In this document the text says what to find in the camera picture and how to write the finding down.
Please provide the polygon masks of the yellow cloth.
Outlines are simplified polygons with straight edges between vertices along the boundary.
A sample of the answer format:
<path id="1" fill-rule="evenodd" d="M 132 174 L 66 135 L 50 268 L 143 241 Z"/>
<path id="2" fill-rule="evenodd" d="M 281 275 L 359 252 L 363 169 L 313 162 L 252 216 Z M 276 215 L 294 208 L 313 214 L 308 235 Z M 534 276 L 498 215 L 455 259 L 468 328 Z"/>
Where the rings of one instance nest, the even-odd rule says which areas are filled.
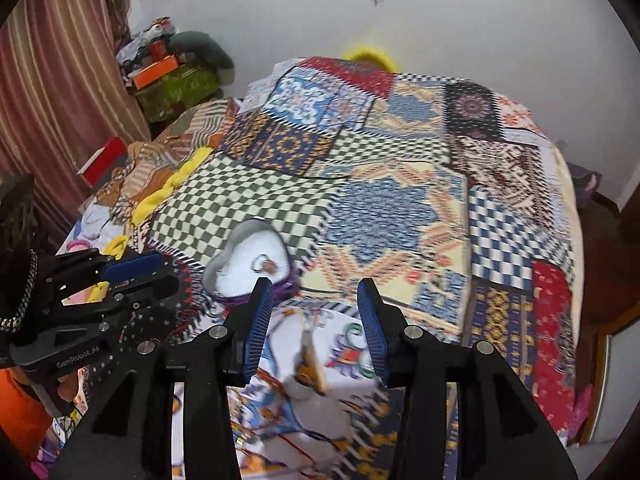
<path id="1" fill-rule="evenodd" d="M 116 229 L 106 238 L 102 254 L 119 259 L 128 248 L 142 252 L 157 211 L 213 151 L 209 145 L 134 144 L 126 167 L 96 194 L 110 214 L 107 224 Z"/>

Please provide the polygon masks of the brown striped blanket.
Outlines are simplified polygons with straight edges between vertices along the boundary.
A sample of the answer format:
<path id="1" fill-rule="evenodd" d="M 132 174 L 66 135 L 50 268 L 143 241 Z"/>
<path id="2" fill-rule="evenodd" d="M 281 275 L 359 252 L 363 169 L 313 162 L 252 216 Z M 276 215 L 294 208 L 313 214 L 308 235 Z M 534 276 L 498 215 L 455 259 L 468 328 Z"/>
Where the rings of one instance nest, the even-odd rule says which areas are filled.
<path id="1" fill-rule="evenodd" d="M 123 226 L 134 210 L 200 148 L 214 150 L 233 124 L 239 105 L 234 99 L 213 99 L 189 108 L 151 142 L 129 144 L 122 166 L 96 192 L 111 222 Z"/>

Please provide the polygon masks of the red book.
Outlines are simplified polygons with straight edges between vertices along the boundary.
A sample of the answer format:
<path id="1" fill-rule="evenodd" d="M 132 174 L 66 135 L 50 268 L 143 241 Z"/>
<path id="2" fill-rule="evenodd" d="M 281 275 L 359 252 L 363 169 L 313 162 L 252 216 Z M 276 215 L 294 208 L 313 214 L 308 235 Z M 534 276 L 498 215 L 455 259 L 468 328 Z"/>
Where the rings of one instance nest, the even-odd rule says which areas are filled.
<path id="1" fill-rule="evenodd" d="M 126 143 L 114 136 L 84 163 L 77 174 L 95 191 L 111 180 L 116 168 L 126 165 L 127 158 Z"/>

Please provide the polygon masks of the purple heart-shaped tin box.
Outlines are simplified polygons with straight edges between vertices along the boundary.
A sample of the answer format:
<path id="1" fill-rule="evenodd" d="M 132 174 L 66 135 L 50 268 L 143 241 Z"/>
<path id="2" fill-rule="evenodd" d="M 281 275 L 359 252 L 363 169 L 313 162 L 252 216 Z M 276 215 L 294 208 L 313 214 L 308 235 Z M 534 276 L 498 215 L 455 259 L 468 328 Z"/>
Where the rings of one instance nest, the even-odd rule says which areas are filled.
<path id="1" fill-rule="evenodd" d="M 230 233 L 221 252 L 206 264 L 202 285 L 226 306 L 245 304 L 260 278 L 273 286 L 275 302 L 299 292 L 299 276 L 288 245 L 267 221 L 248 219 Z"/>

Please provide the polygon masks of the green patterned box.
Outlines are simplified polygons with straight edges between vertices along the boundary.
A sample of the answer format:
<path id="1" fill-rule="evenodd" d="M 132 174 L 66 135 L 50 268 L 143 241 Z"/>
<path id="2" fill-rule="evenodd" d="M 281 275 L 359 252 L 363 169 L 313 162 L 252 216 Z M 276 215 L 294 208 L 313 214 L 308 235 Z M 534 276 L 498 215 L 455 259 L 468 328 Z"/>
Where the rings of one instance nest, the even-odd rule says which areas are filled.
<path id="1" fill-rule="evenodd" d="M 214 70 L 183 64 L 152 84 L 134 92 L 147 122 L 166 122 L 188 108 L 206 101 L 220 90 Z"/>

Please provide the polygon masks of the patchwork patterned bedspread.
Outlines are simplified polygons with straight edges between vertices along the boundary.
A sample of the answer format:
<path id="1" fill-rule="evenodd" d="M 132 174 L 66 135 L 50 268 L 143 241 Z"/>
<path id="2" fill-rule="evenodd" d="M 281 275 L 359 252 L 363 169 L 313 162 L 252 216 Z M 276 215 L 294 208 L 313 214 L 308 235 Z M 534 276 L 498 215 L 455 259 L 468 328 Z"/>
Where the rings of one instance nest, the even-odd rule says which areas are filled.
<path id="1" fill-rule="evenodd" d="M 390 474 L 404 397 L 374 374 L 363 278 L 437 339 L 492 344 L 564 443 L 582 229 L 567 164 L 529 110 L 466 79 L 333 58 L 279 63 L 236 102 L 144 249 L 191 271 L 171 335 L 183 340 L 230 309 L 202 275 L 239 223 L 265 220 L 288 245 L 299 292 L 274 309 L 256 375 L 229 392 L 243 477 Z"/>

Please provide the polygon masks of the striped brown curtain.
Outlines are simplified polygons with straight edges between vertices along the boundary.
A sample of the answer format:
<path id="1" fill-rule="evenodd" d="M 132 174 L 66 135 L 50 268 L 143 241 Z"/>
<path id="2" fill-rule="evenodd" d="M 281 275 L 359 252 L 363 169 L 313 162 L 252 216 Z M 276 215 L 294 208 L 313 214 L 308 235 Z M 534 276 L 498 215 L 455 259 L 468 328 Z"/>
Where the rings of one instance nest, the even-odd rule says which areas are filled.
<path id="1" fill-rule="evenodd" d="M 130 38 L 130 0 L 18 0 L 1 26 L 1 173 L 32 174 L 54 244 L 90 186 L 77 170 L 113 138 L 149 140 L 116 52 Z"/>

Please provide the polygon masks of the orange box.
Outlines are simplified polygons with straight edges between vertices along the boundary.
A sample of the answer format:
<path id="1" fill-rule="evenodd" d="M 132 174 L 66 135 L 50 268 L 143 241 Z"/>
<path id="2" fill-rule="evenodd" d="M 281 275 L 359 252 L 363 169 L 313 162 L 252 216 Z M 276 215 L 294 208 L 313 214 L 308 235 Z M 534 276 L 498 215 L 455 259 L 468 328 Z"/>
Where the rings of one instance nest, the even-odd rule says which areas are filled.
<path id="1" fill-rule="evenodd" d="M 142 88 L 159 80 L 163 76 L 173 72 L 179 67 L 179 63 L 175 55 L 167 55 L 160 61 L 152 63 L 141 70 L 135 70 L 131 73 L 131 80 L 134 88 L 141 90 Z"/>

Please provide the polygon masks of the grey-green plush cushion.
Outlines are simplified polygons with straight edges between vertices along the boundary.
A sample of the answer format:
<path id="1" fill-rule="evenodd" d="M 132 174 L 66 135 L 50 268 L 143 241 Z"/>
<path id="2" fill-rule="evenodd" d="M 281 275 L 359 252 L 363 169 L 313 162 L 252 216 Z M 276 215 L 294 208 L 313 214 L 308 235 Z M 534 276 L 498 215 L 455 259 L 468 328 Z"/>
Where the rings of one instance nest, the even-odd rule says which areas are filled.
<path id="1" fill-rule="evenodd" d="M 232 70 L 234 67 L 228 53 L 206 32 L 177 32 L 169 39 L 168 46 L 173 54 L 194 54 L 221 70 Z"/>

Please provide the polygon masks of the yellow pillow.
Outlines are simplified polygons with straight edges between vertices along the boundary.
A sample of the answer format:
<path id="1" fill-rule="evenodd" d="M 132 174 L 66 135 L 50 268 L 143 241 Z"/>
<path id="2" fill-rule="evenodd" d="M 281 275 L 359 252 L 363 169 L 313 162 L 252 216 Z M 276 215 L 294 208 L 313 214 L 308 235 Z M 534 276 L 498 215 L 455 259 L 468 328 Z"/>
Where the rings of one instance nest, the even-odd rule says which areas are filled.
<path id="1" fill-rule="evenodd" d="M 365 66 L 375 67 L 387 73 L 398 73 L 399 67 L 383 49 L 371 46 L 358 46 L 343 55 L 344 60 Z"/>

